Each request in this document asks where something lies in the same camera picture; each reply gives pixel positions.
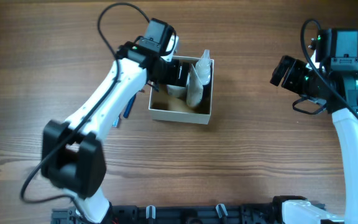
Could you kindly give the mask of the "blue white toothbrush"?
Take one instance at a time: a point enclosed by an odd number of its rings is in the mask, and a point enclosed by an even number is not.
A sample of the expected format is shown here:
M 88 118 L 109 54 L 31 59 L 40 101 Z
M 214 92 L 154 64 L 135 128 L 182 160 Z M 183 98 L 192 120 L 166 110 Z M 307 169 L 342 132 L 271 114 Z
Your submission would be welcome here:
M 121 119 L 120 119 L 120 117 L 118 116 L 118 117 L 115 119 L 115 121 L 113 122 L 112 127 L 118 128 L 118 127 L 119 127 L 120 120 L 121 120 Z

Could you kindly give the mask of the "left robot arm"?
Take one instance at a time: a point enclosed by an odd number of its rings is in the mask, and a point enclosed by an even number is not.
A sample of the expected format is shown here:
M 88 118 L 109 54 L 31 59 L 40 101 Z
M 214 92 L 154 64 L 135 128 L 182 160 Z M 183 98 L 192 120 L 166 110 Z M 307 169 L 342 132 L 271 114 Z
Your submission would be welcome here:
M 85 104 L 44 127 L 41 174 L 74 205 L 52 212 L 52 223 L 114 223 L 101 183 L 106 174 L 103 142 L 121 111 L 147 82 L 185 86 L 191 64 L 172 54 L 127 42 L 114 54 L 107 77 Z

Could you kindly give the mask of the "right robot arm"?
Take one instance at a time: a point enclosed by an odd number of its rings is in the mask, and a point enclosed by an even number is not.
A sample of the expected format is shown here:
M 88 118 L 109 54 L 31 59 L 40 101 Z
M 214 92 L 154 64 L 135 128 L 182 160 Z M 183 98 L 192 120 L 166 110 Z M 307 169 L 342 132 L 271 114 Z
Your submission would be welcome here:
M 281 86 L 320 106 L 317 113 L 332 115 L 339 138 L 346 186 L 344 223 L 358 223 L 358 70 L 335 70 L 330 88 L 310 65 L 284 55 L 273 71 L 271 84 Z

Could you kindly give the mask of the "cotton swab tub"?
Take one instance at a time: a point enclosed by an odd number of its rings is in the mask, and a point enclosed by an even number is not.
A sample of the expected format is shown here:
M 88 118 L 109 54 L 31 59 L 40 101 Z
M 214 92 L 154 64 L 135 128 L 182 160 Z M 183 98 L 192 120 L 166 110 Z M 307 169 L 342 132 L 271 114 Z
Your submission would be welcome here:
M 175 98 L 184 98 L 187 94 L 187 87 L 167 85 L 167 94 Z

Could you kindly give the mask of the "clear bottle dark liquid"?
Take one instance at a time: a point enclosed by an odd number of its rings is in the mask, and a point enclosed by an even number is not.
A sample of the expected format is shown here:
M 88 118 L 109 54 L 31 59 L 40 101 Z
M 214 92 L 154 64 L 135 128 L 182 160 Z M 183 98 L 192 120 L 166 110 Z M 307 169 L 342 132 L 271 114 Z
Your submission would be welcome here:
M 203 55 L 197 61 L 195 68 L 203 86 L 203 98 L 206 98 L 209 93 L 211 82 L 211 59 L 210 51 L 208 49 L 203 52 Z

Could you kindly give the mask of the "blue disposable razor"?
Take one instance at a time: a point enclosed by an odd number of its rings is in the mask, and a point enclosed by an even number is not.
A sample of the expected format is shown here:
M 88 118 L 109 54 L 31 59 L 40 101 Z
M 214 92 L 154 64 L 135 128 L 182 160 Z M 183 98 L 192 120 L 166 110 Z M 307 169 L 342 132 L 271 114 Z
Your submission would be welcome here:
M 123 117 L 125 119 L 127 119 L 131 113 L 131 110 L 132 110 L 132 107 L 134 105 L 134 102 L 135 102 L 135 99 L 136 99 L 136 95 L 134 95 L 128 102 L 125 110 L 124 110 L 124 114 L 123 114 Z

